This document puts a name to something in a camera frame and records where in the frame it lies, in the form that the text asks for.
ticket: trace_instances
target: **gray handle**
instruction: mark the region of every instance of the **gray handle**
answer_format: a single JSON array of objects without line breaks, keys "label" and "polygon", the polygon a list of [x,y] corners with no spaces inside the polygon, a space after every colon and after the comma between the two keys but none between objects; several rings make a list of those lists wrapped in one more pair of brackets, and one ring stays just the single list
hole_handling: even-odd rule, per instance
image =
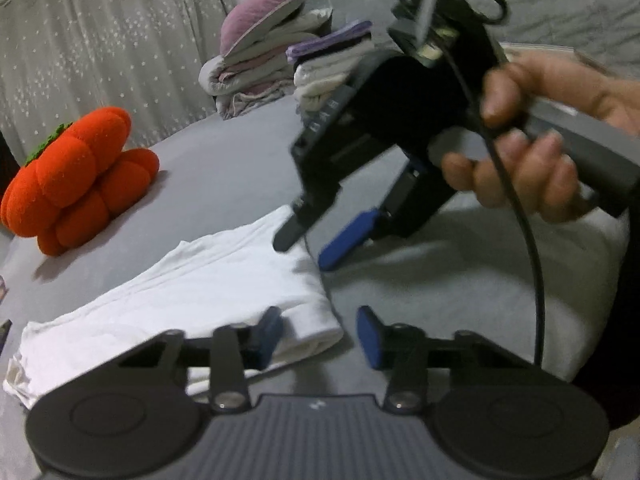
[{"label": "gray handle", "polygon": [[599,195],[598,206],[620,216],[635,200],[640,183],[640,138],[572,108],[535,99],[523,131],[532,139],[553,129],[564,139],[580,180]]}]

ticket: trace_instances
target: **folded clothes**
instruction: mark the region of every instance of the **folded clothes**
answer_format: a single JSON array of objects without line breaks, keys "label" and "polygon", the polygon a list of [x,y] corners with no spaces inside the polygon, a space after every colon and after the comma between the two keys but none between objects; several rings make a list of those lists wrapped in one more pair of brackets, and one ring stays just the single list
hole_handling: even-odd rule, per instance
[{"label": "folded clothes", "polygon": [[373,41],[368,40],[342,52],[317,57],[298,65],[293,81],[296,86],[304,86],[332,75],[350,72],[367,52],[374,49]]},{"label": "folded clothes", "polygon": [[293,80],[279,79],[260,83],[243,92],[231,96],[220,96],[216,100],[218,113],[223,120],[245,115],[256,108],[277,101],[293,93]]},{"label": "folded clothes", "polygon": [[375,49],[375,44],[370,39],[366,39],[356,43],[352,47],[345,48],[343,50],[339,50],[337,52],[324,54],[324,50],[319,52],[318,54],[322,54],[322,56],[315,57],[304,63],[300,63],[296,72],[300,71],[302,73],[311,72],[317,68],[324,68],[334,63],[340,63],[341,61],[350,59],[352,57],[361,57],[364,56],[367,52],[371,52]]},{"label": "folded clothes", "polygon": [[315,68],[307,72],[302,72],[300,67],[298,67],[293,76],[293,82],[300,88],[334,75],[348,74],[357,66],[361,59],[362,56],[354,56],[344,61],[333,63],[323,68]]},{"label": "folded clothes", "polygon": [[370,40],[370,39],[371,39],[371,34],[365,34],[364,36],[362,36],[360,38],[354,38],[353,40],[341,41],[340,43],[336,43],[335,45],[328,46],[327,48],[319,50],[318,52],[312,52],[311,54],[307,54],[306,56],[300,56],[296,60],[296,62],[293,64],[293,66],[298,68],[299,65],[301,65],[301,64],[303,64],[303,63],[305,63],[307,61],[311,61],[312,59],[315,59],[316,57],[327,56],[328,54],[335,54],[336,52],[341,52],[343,50],[351,48],[352,46],[356,46],[357,44],[362,43],[363,41],[367,41],[367,40]]},{"label": "folded clothes", "polygon": [[200,75],[198,76],[198,82],[202,89],[209,95],[212,91],[212,87],[219,83],[218,78],[228,67],[236,64],[255,59],[258,56],[272,52],[281,46],[289,46],[300,41],[312,40],[317,38],[315,34],[310,32],[294,32],[292,34],[284,34],[277,38],[272,38],[268,41],[258,41],[252,44],[248,49],[238,52],[233,56],[227,58],[223,56],[216,56],[213,59],[207,61],[200,69]]},{"label": "folded clothes", "polygon": [[233,77],[240,72],[244,72],[245,70],[251,70],[252,68],[258,68],[260,65],[272,59],[273,57],[276,57],[278,54],[284,54],[286,50],[287,50],[287,46],[281,45],[279,47],[274,48],[273,50],[268,51],[266,54],[262,54],[261,56],[254,57],[249,61],[243,61],[240,63],[236,63],[235,65],[229,66],[225,68],[225,71],[222,74],[220,74],[220,76],[218,77],[218,80],[224,82],[226,79],[229,79],[230,77]]},{"label": "folded clothes", "polygon": [[[10,359],[3,386],[27,408],[47,392],[165,330],[208,337],[220,326],[255,323],[282,309],[284,336],[269,370],[318,354],[342,329],[305,243],[273,250],[291,214],[283,206],[231,231],[180,242],[130,282],[51,322],[30,322]],[[209,386],[209,369],[189,370],[187,393]]]},{"label": "folded clothes", "polygon": [[331,96],[332,92],[320,95],[298,96],[298,106],[302,112],[318,112],[324,106],[326,100]]},{"label": "folded clothes", "polygon": [[318,52],[341,41],[360,38],[370,32],[372,25],[370,21],[357,20],[322,38],[291,45],[287,49],[287,58],[289,62],[293,64],[301,56]]},{"label": "folded clothes", "polygon": [[331,77],[325,77],[324,79],[320,79],[318,81],[314,81],[313,83],[309,83],[308,85],[296,88],[294,96],[300,102],[300,98],[302,97],[314,97],[326,94],[327,92],[332,92],[342,83],[344,83],[348,76],[349,74],[342,73],[332,75]]},{"label": "folded clothes", "polygon": [[244,88],[248,88],[256,83],[262,82],[271,73],[279,70],[293,72],[292,69],[293,67],[287,63],[286,54],[278,54],[258,67],[235,74],[224,81],[219,78],[209,80],[205,91],[209,95],[213,96],[235,94]]},{"label": "folded clothes", "polygon": [[270,40],[271,38],[276,38],[285,34],[292,34],[294,32],[315,32],[331,19],[333,12],[334,10],[331,7],[310,10],[305,14],[300,14],[293,20],[289,20],[277,27],[273,27],[269,32],[267,32],[264,39]]}]

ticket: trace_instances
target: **stack of folded clothes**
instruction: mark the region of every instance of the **stack of folded clothes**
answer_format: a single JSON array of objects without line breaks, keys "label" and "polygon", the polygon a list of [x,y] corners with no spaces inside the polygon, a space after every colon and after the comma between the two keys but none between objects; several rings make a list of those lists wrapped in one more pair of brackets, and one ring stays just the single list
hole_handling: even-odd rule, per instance
[{"label": "stack of folded clothes", "polygon": [[374,49],[371,25],[359,20],[324,38],[305,40],[287,49],[287,59],[296,70],[294,95],[300,113],[305,116],[322,108],[360,59]]},{"label": "stack of folded clothes", "polygon": [[198,78],[215,97],[223,119],[244,115],[293,92],[294,69],[286,51],[318,39],[330,27],[331,9],[303,12],[306,0],[245,0],[226,17],[220,55],[207,61]]}]

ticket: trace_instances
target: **purple cloth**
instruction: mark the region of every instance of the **purple cloth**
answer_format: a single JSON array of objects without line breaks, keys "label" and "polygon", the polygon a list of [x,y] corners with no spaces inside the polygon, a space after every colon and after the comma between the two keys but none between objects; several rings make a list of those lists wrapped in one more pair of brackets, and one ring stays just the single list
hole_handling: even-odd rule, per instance
[{"label": "purple cloth", "polygon": [[295,64],[299,57],[318,52],[319,50],[323,50],[325,48],[333,46],[336,43],[341,43],[347,40],[354,40],[355,38],[359,38],[361,36],[364,36],[365,34],[369,34],[372,25],[373,23],[371,23],[370,21],[357,20],[356,22],[345,25],[340,30],[336,30],[335,32],[332,32],[331,34],[322,38],[317,38],[316,40],[307,40],[303,41],[302,43],[291,45],[287,49],[287,60],[289,61],[289,63]]}]

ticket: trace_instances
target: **black circular pad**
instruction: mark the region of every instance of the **black circular pad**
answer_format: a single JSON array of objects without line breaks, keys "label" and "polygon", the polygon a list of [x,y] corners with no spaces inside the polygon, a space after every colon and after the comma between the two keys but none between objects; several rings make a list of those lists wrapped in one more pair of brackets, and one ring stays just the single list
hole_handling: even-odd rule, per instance
[{"label": "black circular pad", "polygon": [[200,410],[172,384],[63,386],[31,410],[25,427],[48,468],[81,478],[127,478],[185,452],[200,430]]},{"label": "black circular pad", "polygon": [[570,385],[456,388],[436,404],[433,430],[472,471],[530,480],[591,473],[609,436],[600,405]]}]

